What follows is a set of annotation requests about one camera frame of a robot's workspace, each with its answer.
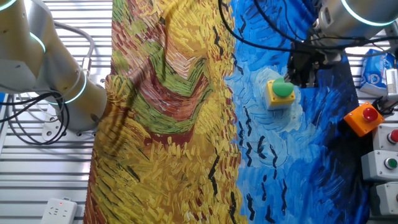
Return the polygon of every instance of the cable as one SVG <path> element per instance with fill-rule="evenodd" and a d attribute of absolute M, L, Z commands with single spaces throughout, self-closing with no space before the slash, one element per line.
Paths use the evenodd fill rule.
<path fill-rule="evenodd" d="M 378 52 L 375 54 L 370 54 L 370 55 L 360 55 L 360 54 L 350 54 L 350 53 L 343 53 L 347 56 L 350 57 L 364 57 L 364 58 L 368 58 L 368 57 L 374 57 L 374 56 L 378 56 L 378 55 L 384 55 L 384 54 L 389 54 L 390 50 L 383 50 L 382 52 Z"/>
<path fill-rule="evenodd" d="M 298 38 L 298 39 L 300 39 L 300 40 L 304 40 L 303 38 L 299 37 L 299 36 L 296 34 L 296 32 L 293 30 L 292 25 L 290 25 L 289 19 L 287 18 L 287 3 L 286 3 L 286 0 L 283 0 L 283 1 L 284 1 L 284 4 L 285 4 L 285 18 L 286 18 L 286 22 L 287 22 L 288 27 L 289 27 L 290 30 L 293 32 L 294 36 L 296 36 L 296 38 Z"/>
<path fill-rule="evenodd" d="M 85 37 L 88 40 L 88 42 L 90 43 L 90 48 L 88 49 L 86 57 L 90 58 L 93 55 L 93 51 L 94 51 L 94 48 L 95 48 L 95 42 L 94 42 L 92 36 L 88 35 L 86 32 L 82 31 L 79 28 L 72 27 L 70 25 L 66 25 L 66 24 L 63 24 L 61 22 L 54 21 L 54 25 L 59 27 L 59 28 L 69 30 L 71 32 L 80 34 L 83 37 Z"/>
<path fill-rule="evenodd" d="M 8 101 L 7 101 L 7 103 L 0 103 L 0 105 L 13 106 L 13 105 L 23 105 L 23 104 L 32 102 L 31 104 L 29 104 L 28 106 L 26 106 L 24 109 L 20 110 L 20 112 L 18 112 L 18 113 L 16 113 L 16 114 L 12 115 L 12 116 L 10 116 L 10 117 L 4 118 L 4 119 L 0 119 L 0 123 L 3 123 L 3 122 L 5 122 L 5 121 L 9 121 L 9 120 L 11 120 L 11 119 L 13 119 L 13 118 L 19 116 L 21 113 L 27 111 L 30 107 L 34 106 L 36 103 L 40 102 L 41 100 L 43 100 L 43 99 L 45 99 L 45 98 L 47 98 L 47 97 L 52 96 L 52 94 L 53 94 L 53 93 L 44 93 L 43 95 L 40 95 L 40 96 L 38 96 L 38 97 L 36 97 L 36 98 L 33 98 L 33 99 L 31 99 L 31 100 L 22 101 L 22 102 L 17 102 L 17 103 L 10 103 L 10 102 L 8 102 Z"/>
<path fill-rule="evenodd" d="M 301 50 L 294 50 L 294 49 L 283 49 L 283 48 L 279 48 L 279 47 L 269 47 L 269 46 L 265 46 L 265 45 L 259 45 L 259 44 L 255 44 L 252 43 L 250 41 L 245 40 L 244 38 L 241 38 L 240 36 L 238 36 L 228 25 L 225 17 L 224 17 L 224 13 L 223 13 L 223 9 L 222 9 L 222 0 L 218 0 L 218 10 L 220 12 L 220 16 L 221 16 L 221 20 L 223 21 L 223 24 L 225 26 L 225 28 L 228 30 L 228 32 L 234 36 L 237 40 L 241 41 L 242 43 L 245 43 L 247 45 L 253 46 L 253 47 L 257 47 L 260 49 L 265 49 L 265 50 L 277 50 L 277 51 L 281 51 L 281 52 L 296 52 L 296 53 L 301 53 L 301 54 L 309 54 L 308 52 L 304 52 Z"/>
<path fill-rule="evenodd" d="M 372 45 L 373 45 L 373 46 L 375 46 L 375 47 L 377 47 L 378 49 L 380 49 L 380 50 L 384 51 L 384 49 L 383 49 L 382 47 L 378 46 L 377 44 L 375 44 L 375 43 L 372 43 Z"/>
<path fill-rule="evenodd" d="M 1 123 L 1 126 L 0 126 L 0 134 L 1 134 L 1 132 L 2 132 L 2 129 L 4 128 L 4 124 L 5 124 L 5 122 L 2 122 Z"/>
<path fill-rule="evenodd" d="M 10 105 L 13 105 L 13 110 L 12 110 L 12 111 L 13 111 L 13 113 L 15 113 L 15 105 L 17 105 L 17 103 L 14 103 L 14 98 L 13 98 L 12 96 L 9 96 L 9 98 L 7 99 L 7 102 L 8 102 Z M 61 108 L 62 104 L 65 104 L 65 101 L 57 100 L 57 103 L 58 103 L 58 106 Z M 21 123 L 19 122 L 19 120 L 18 120 L 17 117 L 16 117 L 16 123 L 17 123 L 18 126 L 20 127 L 21 131 L 22 131 L 29 139 L 31 139 L 33 142 L 29 142 L 29 141 L 25 140 L 24 138 L 22 138 L 22 137 L 16 132 L 14 126 L 13 126 L 11 123 L 10 123 L 10 128 L 11 128 L 12 132 L 13 132 L 21 141 L 23 141 L 23 142 L 25 142 L 25 143 L 27 143 L 27 144 L 33 144 L 33 145 L 38 145 L 38 146 L 54 144 L 54 143 L 58 142 L 58 141 L 62 138 L 64 132 L 68 129 L 69 120 L 70 120 L 70 115 L 69 115 L 69 110 L 68 110 L 67 105 L 65 105 L 65 112 L 66 112 L 66 114 L 67 114 L 67 122 L 66 122 L 66 124 L 65 124 L 64 130 L 62 131 L 62 126 L 64 125 L 64 121 L 65 121 L 65 120 L 64 120 L 63 113 L 62 113 L 62 114 L 61 114 L 61 120 L 60 120 L 60 121 L 61 121 L 61 128 L 58 130 L 58 133 L 57 133 L 51 140 L 49 140 L 49 141 L 39 142 L 39 141 L 37 141 L 36 139 L 34 139 L 29 133 L 27 133 L 27 132 L 25 131 L 25 129 L 22 127 L 22 125 L 21 125 Z M 6 117 L 7 117 L 7 118 L 9 117 L 9 112 L 8 112 L 8 110 L 6 110 Z"/>
<path fill-rule="evenodd" d="M 356 41 L 358 41 L 359 43 L 358 43 L 358 44 L 337 45 L 337 46 L 334 46 L 334 47 L 330 47 L 330 46 L 321 46 L 321 45 L 318 45 L 318 46 L 316 46 L 316 45 L 311 45 L 311 44 L 307 44 L 307 43 L 305 43 L 305 42 L 301 42 L 301 41 L 295 40 L 294 38 L 292 38 L 292 37 L 288 36 L 287 34 L 285 34 L 284 32 L 282 32 L 282 31 L 281 31 L 277 26 L 275 26 L 275 24 L 266 16 L 266 13 L 261 9 L 261 6 L 260 6 L 260 4 L 259 4 L 259 1 L 258 1 L 258 0 L 254 0 L 254 4 L 256 5 L 257 10 L 258 10 L 259 13 L 261 14 L 261 16 L 267 21 L 267 23 L 269 24 L 269 26 L 270 26 L 273 30 L 275 30 L 278 34 L 280 34 L 282 37 L 285 37 L 286 39 L 288 39 L 288 40 L 290 40 L 290 41 L 292 41 L 292 42 L 295 42 L 295 43 L 298 43 L 298 44 L 302 44 L 302 45 L 304 45 L 304 46 L 307 46 L 307 47 L 310 47 L 310 48 L 313 48 L 313 49 L 318 49 L 318 50 L 343 50 L 343 49 L 345 49 L 345 48 L 347 48 L 347 47 L 360 47 L 360 46 L 363 46 L 363 45 L 365 45 L 365 44 L 372 44 L 372 43 L 382 42 L 382 41 L 386 41 L 386 40 L 397 40 L 397 39 L 398 39 L 398 37 L 396 37 L 396 36 L 393 36 L 393 37 L 377 38 L 377 39 L 374 39 L 374 40 L 364 40 L 364 39 L 361 39 L 361 38 L 358 38 L 358 39 L 352 38 L 353 40 L 356 40 Z"/>
<path fill-rule="evenodd" d="M 19 97 L 19 100 L 22 101 L 21 94 L 18 94 L 18 97 Z M 32 117 L 34 117 L 35 119 L 37 119 L 37 120 L 39 120 L 39 121 L 41 121 L 41 122 L 44 122 L 44 123 L 54 123 L 54 122 L 58 121 L 58 120 L 60 119 L 60 118 L 59 118 L 60 113 L 62 113 L 62 110 L 65 108 L 65 107 L 62 105 L 62 108 L 60 109 L 60 111 L 59 111 L 56 115 L 52 115 L 52 114 L 50 114 L 50 113 L 44 111 L 38 104 L 36 104 L 36 107 L 37 107 L 39 110 L 41 110 L 41 112 L 43 112 L 43 113 L 45 113 L 45 114 L 48 114 L 48 115 L 50 115 L 50 116 L 55 116 L 55 117 L 57 117 L 57 118 L 56 118 L 55 120 L 53 120 L 53 121 L 46 121 L 46 120 L 43 120 L 43 119 L 38 118 L 38 117 L 37 117 L 35 114 L 33 114 L 29 109 L 27 110 L 27 112 L 28 112 Z"/>

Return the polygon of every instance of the aluminum grating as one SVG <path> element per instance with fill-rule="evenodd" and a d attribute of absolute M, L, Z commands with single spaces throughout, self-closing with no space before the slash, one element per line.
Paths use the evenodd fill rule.
<path fill-rule="evenodd" d="M 93 36 L 96 48 L 93 54 L 91 79 L 100 85 L 101 79 L 110 72 L 111 61 L 111 14 L 112 1 L 95 0 L 48 0 L 44 1 L 56 21 L 76 26 Z M 81 62 L 89 43 L 72 32 L 57 29 L 72 55 Z M 364 54 L 370 47 L 349 49 L 350 53 Z M 359 86 L 361 59 L 349 58 L 356 86 Z M 359 102 L 375 99 L 358 92 Z M 48 107 L 41 102 L 42 108 Z M 33 109 L 40 118 L 45 115 Z M 43 123 L 30 114 L 19 116 L 22 125 L 35 138 L 42 141 Z M 391 125 L 398 123 L 398 114 L 387 118 Z M 4 147 L 0 154 L 0 223 L 38 224 L 50 197 L 69 197 L 78 204 L 73 224 L 83 223 L 88 173 L 90 171 L 93 141 L 61 141 L 53 146 L 30 146 L 7 130 Z"/>

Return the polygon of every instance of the black cable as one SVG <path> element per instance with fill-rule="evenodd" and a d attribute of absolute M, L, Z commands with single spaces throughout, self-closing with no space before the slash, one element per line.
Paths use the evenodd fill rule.
<path fill-rule="evenodd" d="M 259 13 L 261 14 L 261 16 L 267 21 L 267 23 L 269 24 L 269 26 L 274 29 L 277 33 L 279 33 L 282 37 L 285 37 L 286 39 L 298 43 L 298 44 L 302 44 L 304 46 L 313 48 L 313 49 L 320 49 L 320 50 L 344 50 L 347 47 L 360 47 L 360 46 L 364 46 L 365 44 L 373 44 L 373 43 L 377 43 L 377 42 L 382 42 L 382 41 L 387 41 L 387 40 L 398 40 L 397 36 L 393 36 L 393 37 L 382 37 L 382 38 L 377 38 L 374 40 L 365 40 L 365 39 L 361 39 L 361 38 L 352 38 L 353 40 L 358 41 L 358 44 L 345 44 L 345 45 L 338 45 L 338 46 L 334 46 L 334 47 L 330 47 L 330 46 L 316 46 L 316 45 L 311 45 L 311 44 L 307 44 L 298 40 L 295 40 L 294 38 L 288 36 L 287 34 L 285 34 L 284 32 L 282 32 L 277 26 L 275 26 L 275 24 L 266 16 L 266 13 L 261 9 L 261 6 L 259 4 L 258 0 L 254 0 L 254 4 L 257 7 L 257 10 L 259 11 Z M 346 37 L 335 37 L 334 39 L 346 39 Z"/>
<path fill-rule="evenodd" d="M 222 0 L 218 0 L 218 10 L 220 12 L 220 16 L 221 16 L 221 20 L 223 21 L 223 24 L 225 26 L 225 28 L 228 30 L 228 32 L 230 34 L 232 34 L 232 36 L 234 36 L 237 40 L 241 41 L 242 43 L 248 44 L 250 46 L 253 47 L 257 47 L 260 49 L 265 49 L 265 50 L 277 50 L 277 51 L 281 51 L 281 52 L 296 52 L 296 53 L 301 53 L 301 54 L 309 54 L 308 52 L 304 52 L 301 50 L 294 50 L 294 49 L 283 49 L 280 47 L 269 47 L 269 46 L 265 46 L 265 45 L 259 45 L 259 44 L 255 44 L 252 43 L 250 41 L 245 40 L 244 38 L 238 36 L 228 25 L 225 17 L 224 17 L 224 13 L 223 13 L 223 9 L 222 9 Z"/>
<path fill-rule="evenodd" d="M 304 40 L 303 38 L 299 37 L 296 34 L 296 32 L 293 30 L 293 27 L 292 27 L 292 25 L 289 22 L 289 18 L 287 18 L 287 3 L 286 3 L 286 0 L 283 0 L 283 1 L 284 1 L 284 4 L 285 4 L 285 18 L 286 18 L 286 22 L 287 22 L 287 25 L 288 25 L 289 29 L 293 32 L 293 34 L 294 34 L 294 36 L 296 36 L 296 38 L 298 38 L 300 40 Z"/>
<path fill-rule="evenodd" d="M 41 95 L 39 95 L 39 96 L 37 96 L 37 97 L 35 97 L 35 98 L 29 99 L 29 100 L 20 101 L 20 102 L 16 102 L 16 103 L 0 102 L 0 105 L 6 105 L 6 106 L 24 105 L 24 104 L 26 104 L 26 103 L 30 103 L 30 102 L 36 101 L 36 100 L 38 100 L 38 99 L 44 100 L 44 99 L 46 99 L 47 97 L 55 96 L 55 95 L 61 96 L 61 94 L 55 93 L 55 92 L 43 93 L 43 94 L 41 94 Z"/>
<path fill-rule="evenodd" d="M 29 108 L 31 108 L 32 106 L 34 106 L 36 103 L 38 103 L 38 102 L 41 101 L 41 100 L 42 100 L 42 99 L 37 99 L 37 100 L 35 100 L 33 103 L 27 105 L 24 109 L 20 110 L 20 112 L 14 114 L 14 115 L 12 115 L 12 116 L 7 116 L 7 117 L 4 118 L 4 119 L 0 119 L 0 123 L 6 122 L 6 121 L 10 121 L 11 119 L 16 118 L 16 117 L 19 116 L 21 113 L 27 111 Z"/>
<path fill-rule="evenodd" d="M 5 124 L 5 122 L 3 122 L 3 123 L 1 123 L 1 126 L 0 126 L 0 134 L 1 134 L 1 132 L 2 132 L 2 129 L 4 128 L 4 124 Z"/>
<path fill-rule="evenodd" d="M 372 43 L 372 45 L 373 45 L 373 46 L 375 46 L 375 47 L 377 47 L 378 49 L 380 49 L 380 50 L 384 51 L 384 49 L 383 49 L 382 47 L 378 46 L 377 44 L 375 44 L 375 43 Z"/>
<path fill-rule="evenodd" d="M 31 140 L 33 140 L 33 142 L 29 142 L 29 141 L 27 141 L 27 140 L 25 140 L 24 138 L 22 138 L 17 132 L 16 132 L 16 130 L 15 130 L 15 128 L 13 127 L 13 125 L 10 123 L 9 125 L 10 125 L 10 128 L 11 128 L 11 130 L 12 130 L 12 132 L 21 140 L 21 141 L 23 141 L 23 142 L 25 142 L 25 143 L 27 143 L 27 144 L 33 144 L 33 145 L 38 145 L 38 146 L 41 146 L 41 145 L 50 145 L 50 144 L 54 144 L 54 143 L 56 143 L 56 142 L 58 142 L 61 138 L 62 138 L 62 136 L 63 136 L 63 133 L 68 129 L 68 126 L 69 126 L 69 120 L 70 120 L 70 115 L 69 115 L 69 109 L 68 109 L 68 107 L 67 107 L 67 105 L 65 105 L 65 101 L 62 99 L 62 100 L 56 100 L 57 101 L 57 103 L 58 103 L 58 106 L 60 107 L 60 109 L 62 108 L 62 106 L 64 106 L 64 110 L 65 110 L 65 112 L 66 112 L 66 114 L 67 114 L 67 122 L 66 122 L 66 124 L 65 124 L 65 128 L 64 128 L 64 130 L 62 131 L 62 127 L 63 127 L 63 125 L 64 125 L 64 121 L 65 121 L 65 119 L 64 119 L 64 117 L 63 117 L 63 111 L 61 112 L 61 119 L 60 119 L 60 122 L 61 122 L 61 127 L 60 127 L 60 129 L 58 130 L 58 133 L 52 138 L 52 139 L 50 139 L 50 140 L 48 140 L 48 141 L 45 141 L 45 142 L 39 142 L 39 141 L 37 141 L 36 139 L 34 139 L 34 138 L 32 138 L 32 136 L 30 136 L 30 134 L 29 133 L 27 133 L 26 131 L 25 131 L 25 129 L 22 127 L 22 125 L 21 125 L 21 123 L 19 122 L 19 120 L 18 120 L 18 118 L 17 117 L 15 117 L 15 120 L 16 120 L 16 123 L 18 124 L 18 126 L 20 127 L 20 129 L 22 130 L 22 132 L 28 137 L 28 138 L 30 138 Z M 7 99 L 7 102 L 10 104 L 10 105 L 12 105 L 12 107 L 13 107 L 13 112 L 15 113 L 15 105 L 17 105 L 17 103 L 14 103 L 14 98 L 13 98 L 13 96 L 9 96 L 9 98 Z M 6 109 L 6 117 L 8 117 L 9 115 L 8 115 L 8 109 Z"/>

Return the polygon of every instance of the brush strokes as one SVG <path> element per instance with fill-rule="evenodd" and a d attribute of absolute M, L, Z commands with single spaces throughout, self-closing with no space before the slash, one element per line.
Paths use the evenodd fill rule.
<path fill-rule="evenodd" d="M 289 0 L 287 4 L 292 27 L 305 36 L 315 19 L 309 2 Z M 260 1 L 260 5 L 282 31 L 292 35 L 282 1 Z M 252 1 L 232 0 L 231 7 L 235 32 L 258 44 L 289 48 Z M 249 223 L 366 223 L 369 186 L 361 180 L 359 158 L 369 146 L 338 131 L 339 120 L 358 105 L 348 61 L 322 72 L 319 88 L 295 88 L 297 100 L 289 109 L 267 111 L 266 83 L 286 72 L 289 54 L 240 42 L 235 47 L 235 64 L 243 72 L 235 69 L 224 79 L 233 91 L 238 123 L 250 119 L 252 127 L 249 136 L 248 127 L 239 125 L 236 141 L 242 142 L 243 157 L 237 185 L 242 195 L 250 195 L 243 200 L 241 214 L 251 217 L 255 212 Z"/>
<path fill-rule="evenodd" d="M 223 80 L 239 65 L 217 2 L 113 4 L 112 75 L 84 223 L 247 223 Z"/>

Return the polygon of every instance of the yellow block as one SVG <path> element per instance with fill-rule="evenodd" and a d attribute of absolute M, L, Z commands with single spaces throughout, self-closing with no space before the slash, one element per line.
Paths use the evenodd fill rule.
<path fill-rule="evenodd" d="M 275 80 L 268 81 L 267 86 L 266 86 L 266 93 L 268 97 L 268 104 L 271 107 L 278 107 L 282 105 L 291 105 L 294 100 L 296 99 L 296 95 L 294 94 L 294 91 L 292 94 L 286 97 L 280 97 L 277 96 L 274 91 L 272 91 L 272 84 Z"/>

